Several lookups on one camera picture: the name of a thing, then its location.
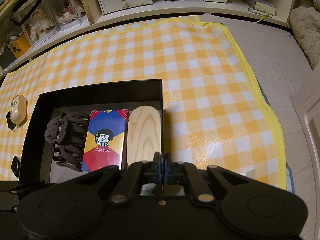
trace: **white shelf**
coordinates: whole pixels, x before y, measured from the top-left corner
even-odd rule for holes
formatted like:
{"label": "white shelf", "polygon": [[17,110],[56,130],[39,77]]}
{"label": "white shelf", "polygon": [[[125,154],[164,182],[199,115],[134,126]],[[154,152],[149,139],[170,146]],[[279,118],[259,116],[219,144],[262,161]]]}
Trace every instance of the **white shelf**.
{"label": "white shelf", "polygon": [[[204,2],[203,0],[182,0],[173,2],[154,0],[154,4],[152,5],[129,8],[103,15],[95,24],[90,25],[90,23],[87,21],[71,30],[64,31],[62,33],[55,33],[45,42],[43,42],[36,48],[29,49],[24,55],[12,62],[0,74],[0,79],[3,78],[7,73],[15,70],[23,62],[29,60],[30,58],[36,56],[38,53],[41,53],[51,46],[54,46],[81,33],[85,33],[102,26],[145,16],[161,15],[162,17],[166,17],[166,14],[170,13],[222,13],[255,19],[261,18],[260,15],[249,12],[248,8],[249,6],[242,0],[228,0],[227,3]],[[289,27],[288,23],[282,21],[277,16],[266,18],[265,20],[278,25]]]}

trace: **wooden oval board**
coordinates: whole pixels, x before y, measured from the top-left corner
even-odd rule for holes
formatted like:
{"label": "wooden oval board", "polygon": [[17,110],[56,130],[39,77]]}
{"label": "wooden oval board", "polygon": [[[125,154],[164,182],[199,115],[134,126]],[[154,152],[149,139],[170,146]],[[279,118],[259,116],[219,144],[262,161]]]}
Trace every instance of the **wooden oval board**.
{"label": "wooden oval board", "polygon": [[155,152],[161,152],[160,114],[151,106],[139,106],[129,116],[128,165],[139,161],[152,161]]}

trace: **black box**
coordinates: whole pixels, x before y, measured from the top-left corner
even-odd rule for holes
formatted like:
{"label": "black box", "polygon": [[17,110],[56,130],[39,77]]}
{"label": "black box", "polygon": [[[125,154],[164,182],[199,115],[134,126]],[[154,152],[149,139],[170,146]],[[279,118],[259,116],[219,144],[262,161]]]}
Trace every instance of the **black box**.
{"label": "black box", "polygon": [[[20,180],[44,179],[49,182],[51,171],[50,146],[44,139],[47,123],[60,112],[92,110],[128,109],[133,111],[139,106],[152,106],[161,117],[161,150],[163,143],[163,101],[162,80],[137,80],[101,83],[68,89],[56,90],[40,94],[33,110],[26,133],[21,157]],[[85,172],[73,171],[67,167],[58,166],[68,172],[67,178],[58,179],[62,182]]]}
{"label": "black box", "polygon": [[11,50],[9,48],[6,48],[4,52],[0,55],[0,67],[2,67],[2,69],[5,69],[15,60],[16,57],[13,55]]}

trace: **beige plush blanket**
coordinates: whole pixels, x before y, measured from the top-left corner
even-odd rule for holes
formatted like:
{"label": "beige plush blanket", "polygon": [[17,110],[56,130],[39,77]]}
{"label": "beige plush blanket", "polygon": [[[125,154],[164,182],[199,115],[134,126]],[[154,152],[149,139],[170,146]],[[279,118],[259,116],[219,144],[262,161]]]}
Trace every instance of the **beige plush blanket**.
{"label": "beige plush blanket", "polygon": [[297,7],[289,19],[295,38],[314,69],[320,61],[320,12],[313,7]]}

